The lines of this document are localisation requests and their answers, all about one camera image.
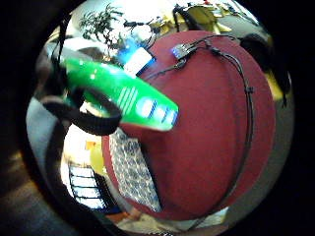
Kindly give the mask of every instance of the black strap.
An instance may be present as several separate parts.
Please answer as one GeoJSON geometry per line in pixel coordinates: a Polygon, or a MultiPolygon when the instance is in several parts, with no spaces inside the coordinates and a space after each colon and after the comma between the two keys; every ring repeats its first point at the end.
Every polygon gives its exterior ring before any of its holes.
{"type": "Polygon", "coordinates": [[[110,117],[97,117],[91,113],[82,112],[77,107],[56,101],[47,101],[43,105],[59,119],[70,121],[92,135],[107,136],[114,133],[121,120],[120,109],[96,88],[77,87],[75,90],[90,93],[108,111],[110,117]]]}

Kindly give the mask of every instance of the black wire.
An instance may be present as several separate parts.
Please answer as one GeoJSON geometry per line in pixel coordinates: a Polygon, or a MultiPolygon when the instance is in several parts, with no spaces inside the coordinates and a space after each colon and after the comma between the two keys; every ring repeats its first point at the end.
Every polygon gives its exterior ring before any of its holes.
{"type": "Polygon", "coordinates": [[[167,67],[164,70],[158,71],[156,73],[150,74],[147,77],[144,78],[144,81],[147,82],[148,80],[151,80],[149,82],[149,84],[151,85],[153,80],[160,76],[160,75],[164,75],[166,72],[172,71],[172,70],[176,70],[176,69],[181,69],[186,65],[187,60],[186,59],[182,59],[179,62],[177,62],[175,65],[172,65],[170,67],[167,67]]]}
{"type": "MultiPolygon", "coordinates": [[[[230,54],[225,53],[225,52],[221,52],[218,48],[213,47],[207,41],[208,38],[213,37],[213,36],[218,36],[218,35],[206,36],[206,37],[203,37],[201,39],[198,39],[197,41],[195,41],[193,43],[195,43],[195,45],[196,45],[196,44],[206,40],[205,41],[206,46],[207,46],[206,48],[205,47],[197,47],[197,48],[210,49],[210,51],[214,55],[223,57],[224,59],[226,59],[229,63],[231,63],[235,67],[235,69],[239,73],[239,75],[242,79],[242,82],[244,84],[244,92],[245,92],[245,96],[246,96],[247,124],[246,124],[245,145],[244,145],[243,154],[242,154],[242,158],[240,160],[239,167],[238,167],[238,169],[234,175],[234,178],[229,183],[229,186],[227,187],[227,190],[225,191],[223,197],[219,200],[218,203],[216,203],[216,205],[211,210],[210,214],[215,213],[217,210],[219,210],[219,207],[223,206],[226,203],[227,199],[232,195],[232,193],[235,191],[236,187],[238,186],[238,182],[239,182],[240,177],[244,171],[245,164],[246,164],[246,161],[247,161],[248,156],[249,156],[249,151],[250,151],[253,137],[254,137],[254,127],[255,127],[255,122],[254,122],[255,109],[254,109],[254,102],[253,102],[253,98],[252,98],[252,93],[254,92],[254,89],[249,86],[249,81],[244,75],[243,68],[242,68],[240,61],[236,57],[234,57],[233,55],[230,55],[230,54]]],[[[206,217],[202,217],[202,218],[198,219],[188,230],[192,230],[192,229],[196,228],[205,219],[206,219],[206,217]]]]}

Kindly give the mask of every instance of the patterned cloth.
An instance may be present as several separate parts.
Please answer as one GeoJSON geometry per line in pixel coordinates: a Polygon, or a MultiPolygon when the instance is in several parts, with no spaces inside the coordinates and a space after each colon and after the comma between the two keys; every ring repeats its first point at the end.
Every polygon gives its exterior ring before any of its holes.
{"type": "Polygon", "coordinates": [[[153,211],[161,211],[156,187],[138,140],[129,138],[118,128],[109,136],[109,149],[120,194],[153,211]]]}

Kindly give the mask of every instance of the electronic device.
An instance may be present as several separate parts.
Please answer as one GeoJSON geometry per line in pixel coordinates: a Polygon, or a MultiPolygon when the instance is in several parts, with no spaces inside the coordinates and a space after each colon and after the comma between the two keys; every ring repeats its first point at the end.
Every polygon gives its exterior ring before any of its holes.
{"type": "MultiPolygon", "coordinates": [[[[178,106],[166,95],[124,69],[79,59],[63,62],[67,73],[68,90],[91,87],[105,94],[122,112],[122,123],[130,123],[159,131],[172,129],[177,119],[178,106]]],[[[108,115],[97,99],[85,92],[85,100],[108,115]]]]}

